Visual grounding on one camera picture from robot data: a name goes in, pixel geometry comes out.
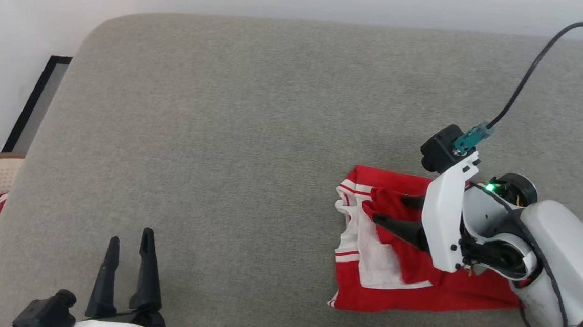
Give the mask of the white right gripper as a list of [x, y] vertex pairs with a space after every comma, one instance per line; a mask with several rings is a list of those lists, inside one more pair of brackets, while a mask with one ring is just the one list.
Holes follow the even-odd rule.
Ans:
[[422, 252], [429, 251], [438, 270], [456, 272], [463, 263], [459, 240], [464, 191], [479, 171], [479, 158], [478, 151], [474, 151], [447, 169], [429, 184], [425, 195], [400, 197], [408, 209], [422, 210], [422, 222], [398, 221], [384, 214], [374, 214], [371, 220], [403, 242]]

